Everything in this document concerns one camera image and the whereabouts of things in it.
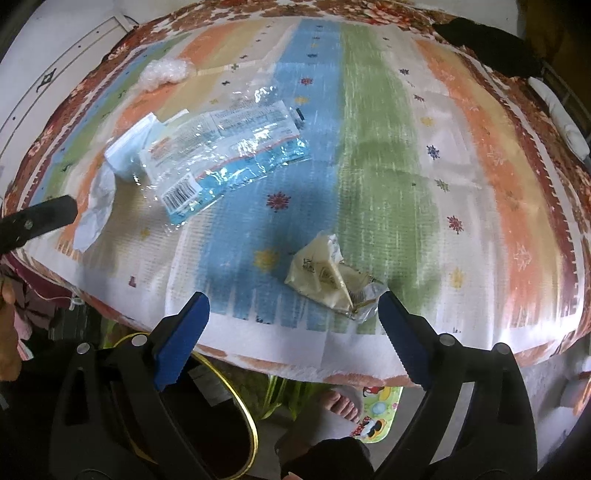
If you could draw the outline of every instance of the floor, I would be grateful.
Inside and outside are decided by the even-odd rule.
[[[0,158],[0,192],[5,191],[18,168],[20,158],[56,106],[125,35],[125,29],[131,27],[133,20],[145,22],[189,3],[190,0],[46,0],[27,22],[0,63],[0,89],[3,92],[0,96],[0,125],[3,125],[0,129],[0,148],[3,152]],[[516,0],[427,0],[421,3],[514,34],[522,32]],[[54,90],[43,95],[42,101],[43,91],[36,96],[34,87],[50,68],[59,66],[60,62],[67,64],[58,70],[63,72],[61,80],[56,82]],[[34,115],[27,117],[31,108],[36,109]],[[20,128],[11,125],[11,121],[17,122]],[[16,129],[21,133],[15,135]],[[582,370],[588,353],[588,342],[583,339],[564,355],[522,372],[537,425],[540,464],[576,422],[572,410],[560,407],[558,402],[567,380]],[[471,389],[471,385],[465,385],[462,389],[450,427],[435,459],[451,452],[466,413]],[[400,438],[422,397],[423,391],[419,388],[404,390],[389,436],[369,447],[375,466],[383,461]],[[279,478],[273,445],[287,425],[288,421],[280,415],[259,425],[261,447],[251,475]]]
[[[576,423],[577,417],[573,414],[573,410],[560,406],[560,397],[568,380],[576,377],[583,369],[588,369],[588,359],[589,339],[583,338],[565,354],[554,356],[546,362],[521,371],[530,396],[536,425],[538,466],[546,462],[548,456],[560,446]],[[452,452],[466,416],[472,387],[473,384],[464,384],[452,419],[433,461],[445,458]],[[384,461],[401,437],[417,411],[423,395],[424,391],[419,387],[404,389],[390,433],[381,442],[368,445],[374,468]],[[281,412],[259,422],[258,432],[261,444],[255,464],[249,471],[250,475],[269,480],[279,478],[280,470],[273,447],[288,425],[287,416]]]

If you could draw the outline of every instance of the white pillow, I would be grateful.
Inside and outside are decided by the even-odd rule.
[[[560,136],[564,139],[571,151],[577,155],[580,161],[584,161],[589,155],[589,146],[585,141],[583,134],[574,124],[573,119],[566,112],[556,94],[544,82],[530,77],[528,83],[548,105],[550,117],[554,122]]]

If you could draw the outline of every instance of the toe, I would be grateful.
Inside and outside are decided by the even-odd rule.
[[[355,404],[352,401],[350,401],[349,405],[347,405],[343,409],[343,411],[340,413],[340,416],[347,418],[347,415],[349,415],[353,411],[354,408],[355,408]]]
[[[351,420],[351,421],[355,421],[355,418],[357,418],[359,421],[359,416],[358,416],[359,410],[357,410],[356,407],[353,407],[353,409],[349,412],[348,415],[345,416],[345,418],[347,420]]]
[[[335,405],[330,410],[334,413],[341,415],[343,413],[343,410],[349,405],[349,403],[349,399],[341,395],[341,397],[337,400]]]
[[[334,390],[327,390],[320,394],[320,405],[326,410],[331,410],[337,401],[340,399],[340,394]]]

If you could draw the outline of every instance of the blue gripper pad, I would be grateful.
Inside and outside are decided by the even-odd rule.
[[[164,390],[178,380],[209,320],[209,299],[195,293],[178,315],[165,317],[150,334],[154,345],[154,385]]]
[[[422,317],[410,315],[391,292],[378,301],[378,317],[410,380],[431,387],[429,360],[437,334]]]

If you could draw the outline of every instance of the person's hand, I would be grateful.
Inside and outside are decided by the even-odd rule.
[[[14,328],[15,295],[9,278],[0,277],[0,293],[0,381],[14,381],[21,373],[21,357]]]

